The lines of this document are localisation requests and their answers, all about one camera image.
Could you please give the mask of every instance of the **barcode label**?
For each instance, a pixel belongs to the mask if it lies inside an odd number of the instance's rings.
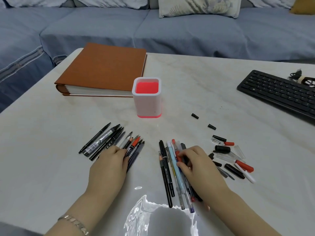
[[[87,149],[86,149],[86,151],[90,154],[92,151],[94,151],[95,150],[95,148],[97,148],[98,147],[98,143],[93,143],[91,146],[89,146]]]

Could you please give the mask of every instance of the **left hand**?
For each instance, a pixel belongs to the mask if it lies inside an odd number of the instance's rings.
[[[129,157],[126,149],[111,146],[100,154],[90,168],[86,194],[112,202],[124,184]]]

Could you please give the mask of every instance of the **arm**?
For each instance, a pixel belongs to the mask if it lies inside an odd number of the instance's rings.
[[[90,169],[89,184],[83,195],[67,210],[66,214],[79,220],[89,231],[94,229],[123,186],[128,157],[126,149],[113,146],[103,151]],[[82,236],[73,223],[61,219],[45,236]]]
[[[180,152],[190,159],[192,170],[178,162],[191,186],[236,236],[281,236],[231,191],[203,149],[194,146]]]

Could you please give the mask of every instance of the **yellow pillow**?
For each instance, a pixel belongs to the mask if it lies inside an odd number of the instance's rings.
[[[315,0],[295,0],[290,13],[301,15],[315,15]]]

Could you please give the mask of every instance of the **white marble table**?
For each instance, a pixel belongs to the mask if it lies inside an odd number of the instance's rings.
[[[227,178],[229,187],[282,235],[314,235],[314,126],[236,87],[253,69],[286,77],[298,68],[314,75],[315,65],[148,54],[144,75],[162,79],[163,113],[140,119],[132,98],[64,97],[55,89],[80,51],[0,114],[0,221],[45,233],[86,188],[92,162],[78,151],[112,122],[146,145],[96,235],[231,235],[199,204],[190,214],[173,198],[169,209],[158,162],[160,139],[210,153],[213,134],[237,143],[255,168],[256,184]]]

